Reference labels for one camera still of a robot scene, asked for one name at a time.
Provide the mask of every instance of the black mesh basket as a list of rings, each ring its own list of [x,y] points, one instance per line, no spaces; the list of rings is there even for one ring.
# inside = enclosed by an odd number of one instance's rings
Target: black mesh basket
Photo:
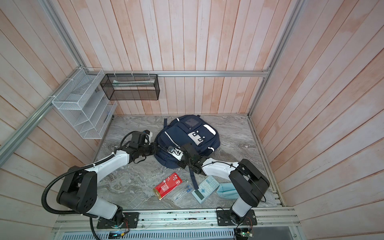
[[[109,100],[158,100],[156,74],[109,73],[100,83]]]

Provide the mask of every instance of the gray marble tabletop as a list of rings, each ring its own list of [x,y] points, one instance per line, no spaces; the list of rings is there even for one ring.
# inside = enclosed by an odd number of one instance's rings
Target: gray marble tabletop
[[[102,159],[111,154],[113,147],[119,145],[125,134],[131,131],[148,129],[153,132],[155,137],[163,129],[164,118],[167,118],[169,123],[175,117],[178,116],[126,116],[114,118],[97,159]],[[210,157],[226,162],[237,162],[245,158],[265,174],[265,168],[252,137],[247,116],[202,116],[202,118],[216,128],[220,135],[221,145]],[[165,198],[159,200],[154,194],[153,188],[173,172],[180,176],[183,183]],[[206,178],[203,175],[195,174],[195,176],[198,184]],[[216,176],[215,179],[220,183],[228,182]],[[149,156],[139,164],[130,163],[106,176],[98,184],[98,196],[122,206],[125,210],[228,208],[235,202],[235,200],[220,198],[216,192],[212,193],[202,204],[199,204],[191,193],[188,193],[180,200],[173,201],[173,194],[187,184],[193,187],[188,167],[186,169],[167,169],[158,163],[154,156]],[[270,190],[266,192],[265,197],[266,202],[261,202],[259,207],[277,206]]]

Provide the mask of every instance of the backpack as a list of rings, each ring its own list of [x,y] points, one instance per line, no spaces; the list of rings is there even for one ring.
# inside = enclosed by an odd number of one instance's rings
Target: backpack
[[[201,156],[209,156],[220,146],[220,138],[216,129],[202,120],[199,115],[184,115],[167,125],[155,138],[159,149],[155,153],[157,161],[167,168],[178,168],[178,159],[167,149],[191,143]]]

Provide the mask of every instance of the wooden wall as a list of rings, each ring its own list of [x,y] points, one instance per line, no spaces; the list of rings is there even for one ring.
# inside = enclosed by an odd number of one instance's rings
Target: wooden wall
[[[308,1],[252,116],[308,239],[383,238],[383,12]]]
[[[88,67],[266,69],[297,0],[52,0]],[[160,78],[118,114],[247,113],[261,78]]]
[[[38,0],[0,1],[0,144],[77,67]],[[55,111],[47,115],[0,169],[0,232],[14,239],[22,229],[45,239],[57,219],[41,206],[45,186],[73,165],[88,164],[97,147]],[[48,195],[56,203],[60,183]]]

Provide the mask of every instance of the black mounting plate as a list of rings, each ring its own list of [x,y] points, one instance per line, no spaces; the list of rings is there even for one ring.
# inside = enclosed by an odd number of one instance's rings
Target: black mounting plate
[[[230,211],[229,210],[217,210],[216,215],[217,215],[217,225],[219,225],[219,226],[231,226],[231,225],[233,225],[233,222],[231,221],[231,218],[230,218]],[[241,225],[249,225],[249,226],[257,225],[255,211],[250,209],[247,212],[247,214],[245,215],[244,222],[242,224],[240,224],[239,226],[241,226]]]
[[[139,213],[138,212],[126,212],[124,213],[125,218],[123,220],[128,220],[128,227],[129,228],[137,228],[137,221],[139,219]],[[97,223],[97,229],[107,229],[111,228],[110,225],[106,224],[103,220],[99,221]],[[120,227],[121,229],[125,229],[126,225],[125,223],[122,224]]]

